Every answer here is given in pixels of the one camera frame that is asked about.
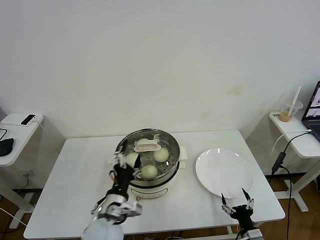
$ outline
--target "white wall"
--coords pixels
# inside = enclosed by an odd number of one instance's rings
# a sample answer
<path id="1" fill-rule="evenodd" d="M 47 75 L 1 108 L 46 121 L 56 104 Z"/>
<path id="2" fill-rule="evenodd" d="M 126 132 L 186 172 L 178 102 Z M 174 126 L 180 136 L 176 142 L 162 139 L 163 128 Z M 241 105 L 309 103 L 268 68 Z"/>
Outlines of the white wall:
<path id="1" fill-rule="evenodd" d="M 65 138 L 239 129 L 260 137 L 251 148 L 265 139 L 256 158 L 267 173 L 261 153 L 275 136 L 258 123 L 297 86 L 308 102 L 319 9 L 318 0 L 1 1 L 1 107 L 43 113 Z"/>

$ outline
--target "metal rim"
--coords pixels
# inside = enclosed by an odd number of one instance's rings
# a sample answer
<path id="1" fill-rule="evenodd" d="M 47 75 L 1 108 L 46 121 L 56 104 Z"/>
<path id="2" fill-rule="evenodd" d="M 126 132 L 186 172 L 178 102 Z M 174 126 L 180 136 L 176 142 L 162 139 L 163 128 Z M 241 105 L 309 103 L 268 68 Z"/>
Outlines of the metal rim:
<path id="1" fill-rule="evenodd" d="M 156 129 L 156 128 L 143 128 L 143 129 L 140 129 L 140 130 L 137 130 L 137 131 L 134 131 L 132 133 L 130 133 L 129 135 L 125 136 L 119 143 L 118 145 L 116 146 L 116 151 L 119 150 L 119 147 L 122 145 L 122 143 L 124 142 L 124 140 L 130 138 L 131 136 L 135 135 L 135 134 L 138 134 L 139 132 L 144 132 L 144 131 L 159 131 L 163 134 L 166 134 L 166 135 L 169 135 L 172 140 L 175 142 L 175 144 L 178 146 L 177 148 L 177 157 L 179 158 L 180 156 L 180 147 L 179 147 L 179 144 L 177 142 L 177 140 L 168 132 L 166 131 L 163 131 L 163 130 L 160 130 L 160 129 Z M 179 168 L 179 159 L 177 159 L 177 162 L 176 164 L 172 167 L 172 169 L 166 173 L 163 173 L 161 175 L 158 175 L 157 177 L 154 177 L 154 178 L 135 178 L 134 180 L 135 181 L 140 181 L 140 182 L 151 182 L 151 181 L 154 181 L 154 180 L 157 180 L 157 179 L 160 179 L 164 176 L 166 176 L 167 174 L 171 173 L 173 170 L 177 170 Z"/>

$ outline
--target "computer mouse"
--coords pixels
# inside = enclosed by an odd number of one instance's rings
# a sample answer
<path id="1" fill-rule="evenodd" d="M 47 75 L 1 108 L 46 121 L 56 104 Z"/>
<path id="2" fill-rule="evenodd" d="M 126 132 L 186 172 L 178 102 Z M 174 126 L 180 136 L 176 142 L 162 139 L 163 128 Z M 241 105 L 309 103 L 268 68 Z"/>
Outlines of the computer mouse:
<path id="1" fill-rule="evenodd" d="M 0 157 L 3 157 L 11 153 L 13 145 L 14 145 L 13 138 L 8 138 L 0 141 Z"/>

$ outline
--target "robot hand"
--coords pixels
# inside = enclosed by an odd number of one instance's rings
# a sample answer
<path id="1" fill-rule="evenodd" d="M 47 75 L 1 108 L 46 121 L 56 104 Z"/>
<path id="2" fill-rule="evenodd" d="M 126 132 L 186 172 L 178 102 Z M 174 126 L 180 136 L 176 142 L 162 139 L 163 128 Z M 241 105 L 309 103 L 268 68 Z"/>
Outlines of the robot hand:
<path id="1" fill-rule="evenodd" d="M 128 217 L 141 215 L 142 206 L 136 201 L 128 202 L 129 183 L 140 172 L 139 168 L 132 168 L 123 161 L 123 143 L 121 151 L 115 152 L 117 163 L 109 175 L 113 180 L 113 186 L 94 206 L 91 214 L 94 215 L 91 224 L 84 230 L 84 240 L 122 240 L 124 232 L 120 224 Z M 140 166 L 140 156 L 136 160 Z"/>
<path id="2" fill-rule="evenodd" d="M 261 231 L 254 226 L 251 215 L 254 213 L 255 200 L 242 188 L 247 204 L 230 207 L 222 194 L 222 209 L 233 219 L 238 220 L 240 225 L 240 239 L 263 240 Z"/>

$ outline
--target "table leg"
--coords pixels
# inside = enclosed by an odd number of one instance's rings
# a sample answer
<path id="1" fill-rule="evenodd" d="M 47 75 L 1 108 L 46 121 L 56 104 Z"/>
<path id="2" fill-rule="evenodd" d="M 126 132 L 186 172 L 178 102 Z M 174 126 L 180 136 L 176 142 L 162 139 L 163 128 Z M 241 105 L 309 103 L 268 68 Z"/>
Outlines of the table leg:
<path id="1" fill-rule="evenodd" d="M 0 184 L 0 193 L 3 197 L 23 210 L 29 211 L 30 213 L 34 210 L 34 206 L 12 191 L 8 186 Z"/>
<path id="2" fill-rule="evenodd" d="M 33 198 L 34 193 L 33 192 L 28 192 L 25 194 L 24 196 L 24 200 L 26 200 L 28 203 L 31 201 L 31 199 Z M 32 213 L 32 211 L 30 210 L 24 210 L 22 208 L 19 208 L 19 210 L 16 212 L 16 214 L 14 215 L 15 218 L 17 218 L 18 220 L 22 220 L 22 218 L 24 217 L 25 214 L 29 214 Z M 19 227 L 20 221 L 18 221 L 17 219 L 12 219 L 9 228 L 10 229 L 17 229 Z"/>
<path id="3" fill-rule="evenodd" d="M 303 177 L 292 185 L 292 192 L 300 192 L 305 186 L 311 183 L 317 176 L 320 175 L 320 161 L 318 161 Z"/>
<path id="4" fill-rule="evenodd" d="M 33 192 L 27 193 L 25 197 L 22 198 L 17 193 L 12 191 L 9 187 L 2 184 L 0 185 L 0 193 L 4 198 L 8 199 L 10 202 L 19 207 L 19 210 L 16 212 L 14 217 L 19 219 L 20 221 L 25 213 L 32 213 L 34 211 L 34 206 L 29 203 L 34 195 Z M 9 228 L 16 229 L 18 228 L 19 224 L 20 222 L 18 220 L 13 219 Z"/>
<path id="5" fill-rule="evenodd" d="M 233 234 L 231 226 L 226 226 L 226 229 L 228 229 L 228 234 Z"/>
<path id="6" fill-rule="evenodd" d="M 265 222 L 264 221 L 262 221 L 262 222 L 258 222 L 258 223 L 256 223 L 256 224 L 254 224 L 254 226 L 256 227 L 256 228 L 259 228 L 262 224 L 264 224 Z"/>
<path id="7" fill-rule="evenodd" d="M 299 181 L 297 181 L 295 184 L 292 184 L 291 198 L 294 199 L 296 205 L 299 207 L 301 212 L 308 212 L 309 209 L 305 204 L 303 198 L 300 196 L 299 192 L 319 175 L 320 175 L 320 161 L 318 161 L 303 177 L 301 177 Z M 284 183 L 288 187 L 288 190 L 274 192 L 277 199 L 289 199 L 290 181 L 285 180 Z"/>
<path id="8" fill-rule="evenodd" d="M 218 236 L 204 236 L 204 237 L 195 237 L 188 238 L 188 240 L 235 240 L 237 234 L 226 234 L 226 235 L 218 235 Z"/>

